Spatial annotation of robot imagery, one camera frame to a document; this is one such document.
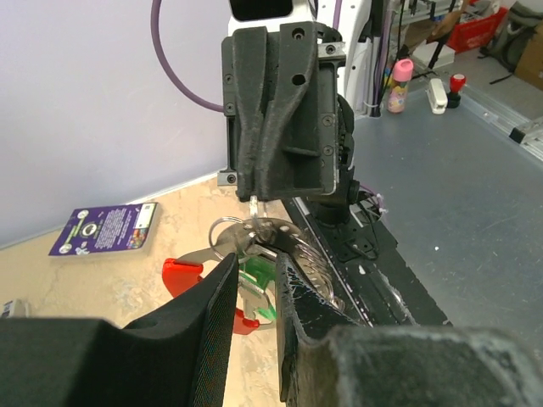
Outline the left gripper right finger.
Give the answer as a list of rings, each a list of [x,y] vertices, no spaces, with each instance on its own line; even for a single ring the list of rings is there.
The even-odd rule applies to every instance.
[[[279,397],[288,406],[539,406],[542,369],[496,329],[357,324],[287,254],[276,263]]]

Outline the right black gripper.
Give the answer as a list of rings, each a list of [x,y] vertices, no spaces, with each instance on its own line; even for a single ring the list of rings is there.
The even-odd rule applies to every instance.
[[[347,171],[344,42],[313,22],[238,29],[221,44],[227,167],[242,202],[336,195]]]

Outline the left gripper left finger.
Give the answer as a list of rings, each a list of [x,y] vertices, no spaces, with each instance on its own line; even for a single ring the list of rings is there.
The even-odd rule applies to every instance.
[[[238,290],[229,254],[201,282],[127,326],[1,322],[4,406],[220,406]]]

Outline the key with black tag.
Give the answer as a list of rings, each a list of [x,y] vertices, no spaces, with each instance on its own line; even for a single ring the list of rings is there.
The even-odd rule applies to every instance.
[[[257,238],[263,243],[268,242],[271,232],[270,227],[266,226],[268,218],[266,202],[260,201],[255,195],[249,199],[249,218]]]

